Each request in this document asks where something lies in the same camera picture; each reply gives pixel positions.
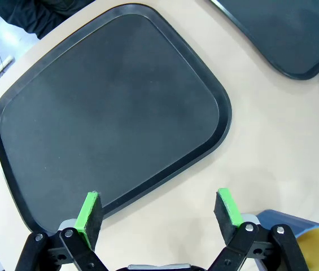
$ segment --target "black tray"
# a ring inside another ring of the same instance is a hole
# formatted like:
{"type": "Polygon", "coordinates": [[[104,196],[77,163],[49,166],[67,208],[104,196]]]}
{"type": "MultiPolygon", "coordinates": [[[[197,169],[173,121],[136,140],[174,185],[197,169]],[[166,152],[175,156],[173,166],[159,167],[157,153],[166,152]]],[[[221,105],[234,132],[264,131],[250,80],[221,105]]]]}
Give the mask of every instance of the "black tray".
{"type": "Polygon", "coordinates": [[[212,0],[283,74],[319,73],[319,0],[212,0]]]}
{"type": "Polygon", "coordinates": [[[88,191],[108,216],[179,174],[224,140],[230,120],[224,88],[176,31],[147,6],[123,5],[0,99],[0,161],[28,227],[56,232],[88,191]]]}

